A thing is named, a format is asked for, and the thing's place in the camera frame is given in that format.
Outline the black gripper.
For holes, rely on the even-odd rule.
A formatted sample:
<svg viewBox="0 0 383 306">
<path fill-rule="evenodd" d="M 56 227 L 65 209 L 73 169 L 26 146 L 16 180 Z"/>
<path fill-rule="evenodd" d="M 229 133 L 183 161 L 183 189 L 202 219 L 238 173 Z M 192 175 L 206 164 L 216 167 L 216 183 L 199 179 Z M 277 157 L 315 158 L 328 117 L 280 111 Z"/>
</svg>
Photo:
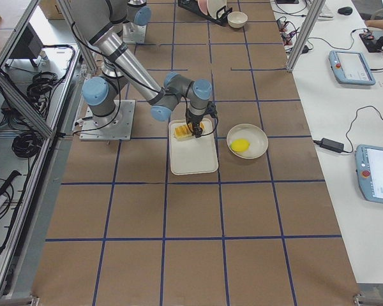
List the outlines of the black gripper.
<svg viewBox="0 0 383 306">
<path fill-rule="evenodd" d="M 204 116 L 203 109 L 197 109 L 194 106 L 188 106 L 186 108 L 186 124 L 191 133 L 196 138 L 200 138 L 204 132 L 204 125 L 200 123 Z"/>
</svg>

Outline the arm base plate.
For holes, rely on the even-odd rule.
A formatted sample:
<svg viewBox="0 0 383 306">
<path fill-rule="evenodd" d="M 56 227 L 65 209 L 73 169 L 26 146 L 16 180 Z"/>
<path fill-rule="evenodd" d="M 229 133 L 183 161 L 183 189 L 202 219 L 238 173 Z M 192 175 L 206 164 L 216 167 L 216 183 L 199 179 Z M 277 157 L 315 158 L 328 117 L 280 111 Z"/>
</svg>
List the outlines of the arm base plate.
<svg viewBox="0 0 383 306">
<path fill-rule="evenodd" d="M 133 116 L 135 113 L 135 100 L 114 100 L 115 110 L 106 117 L 93 115 L 92 109 L 87 107 L 85 120 L 82 126 L 83 132 L 79 139 L 82 141 L 115 141 L 131 140 Z"/>
<path fill-rule="evenodd" d="M 139 26 L 128 22 L 123 24 L 123 41 L 126 44 L 143 44 L 146 37 L 147 26 Z"/>
</svg>

